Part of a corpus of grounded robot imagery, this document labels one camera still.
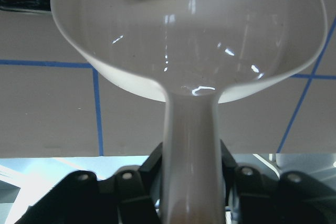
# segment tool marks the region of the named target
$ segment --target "metal screw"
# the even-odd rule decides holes
[[[124,173],[123,175],[122,175],[122,178],[123,179],[130,179],[130,178],[132,178],[133,177],[133,174],[132,173]]]
[[[84,181],[84,180],[87,180],[88,178],[89,178],[89,175],[87,174],[81,174],[77,177],[79,181]]]
[[[294,183],[300,183],[302,181],[301,177],[295,173],[288,174],[287,178]]]
[[[251,176],[253,175],[253,170],[249,167],[244,167],[243,169],[241,169],[242,173],[246,176]]]

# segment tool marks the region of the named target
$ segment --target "tiled surface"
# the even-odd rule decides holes
[[[336,0],[325,4],[331,27]],[[148,155],[161,141],[164,104],[101,78],[51,16],[0,11],[0,27],[0,157]],[[335,64],[334,33],[303,75],[220,104],[220,136],[228,148],[336,152]]]
[[[92,70],[0,65],[0,155],[97,156]]]

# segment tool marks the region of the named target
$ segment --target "screw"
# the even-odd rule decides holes
[[[81,174],[77,177],[79,181],[84,181],[84,180],[87,180],[88,178],[89,178],[89,175],[87,174]]]
[[[301,177],[295,173],[288,174],[287,178],[294,183],[300,183],[302,181]]]
[[[123,179],[130,179],[130,178],[132,178],[133,177],[133,174],[132,173],[124,173],[123,175],[122,175],[122,178]]]
[[[253,170],[249,167],[244,167],[243,169],[241,169],[242,173],[246,176],[251,176],[253,175]]]

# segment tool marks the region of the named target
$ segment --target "tiled countertop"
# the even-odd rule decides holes
[[[233,153],[336,152],[336,0],[324,0],[329,43],[302,73],[220,104]],[[51,15],[0,11],[0,157],[148,155],[162,141],[164,103],[101,77]]]

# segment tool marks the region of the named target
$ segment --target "white handle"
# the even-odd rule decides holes
[[[217,100],[208,95],[166,99],[163,142],[164,224],[224,223]]]

